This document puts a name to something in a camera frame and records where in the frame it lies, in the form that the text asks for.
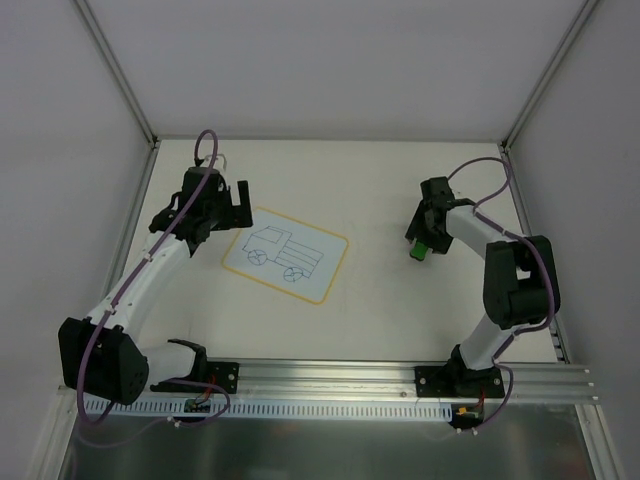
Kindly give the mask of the green whiteboard eraser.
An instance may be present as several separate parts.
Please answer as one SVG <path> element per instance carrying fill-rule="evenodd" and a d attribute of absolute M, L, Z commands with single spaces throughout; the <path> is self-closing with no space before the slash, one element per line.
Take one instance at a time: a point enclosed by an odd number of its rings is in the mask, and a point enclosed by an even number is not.
<path fill-rule="evenodd" d="M 412 259 L 422 262 L 429 252 L 429 247 L 420 241 L 416 241 L 412 246 L 409 255 Z"/>

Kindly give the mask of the yellow-framed small whiteboard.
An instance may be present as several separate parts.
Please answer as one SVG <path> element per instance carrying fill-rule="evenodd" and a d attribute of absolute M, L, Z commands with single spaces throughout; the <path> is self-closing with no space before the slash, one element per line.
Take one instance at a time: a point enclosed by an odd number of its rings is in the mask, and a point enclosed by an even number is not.
<path fill-rule="evenodd" d="M 349 248 L 327 229 L 262 207 L 222 259 L 240 276 L 314 305 L 325 302 Z"/>

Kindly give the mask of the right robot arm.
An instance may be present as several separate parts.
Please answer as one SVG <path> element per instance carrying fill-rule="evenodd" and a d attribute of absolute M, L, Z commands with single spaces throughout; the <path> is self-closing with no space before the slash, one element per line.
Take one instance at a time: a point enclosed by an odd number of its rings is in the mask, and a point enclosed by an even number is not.
<path fill-rule="evenodd" d="M 484 262 L 484 314 L 444 365 L 415 367 L 416 394 L 503 399 L 497 360 L 518 336 L 546 328 L 561 304 L 551 242 L 508 231 L 477 203 L 456 197 L 445 177 L 425 180 L 420 188 L 422 198 L 405 234 L 411 258 L 445 255 L 454 241 L 466 245 Z"/>

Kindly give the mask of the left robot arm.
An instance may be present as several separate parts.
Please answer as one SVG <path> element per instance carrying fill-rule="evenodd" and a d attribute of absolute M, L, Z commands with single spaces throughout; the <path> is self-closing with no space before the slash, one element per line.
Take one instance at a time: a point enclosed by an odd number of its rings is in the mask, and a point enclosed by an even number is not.
<path fill-rule="evenodd" d="M 216 231 L 253 224 L 249 184 L 237 184 L 240 202 L 221 172 L 196 166 L 180 191 L 156 214 L 142 250 L 106 297 L 84 318 L 68 318 L 58 331 L 64 383 L 79 396 L 133 404 L 146 389 L 196 391 L 212 378 L 206 349 L 169 339 L 138 344 L 142 327 L 162 291 Z"/>

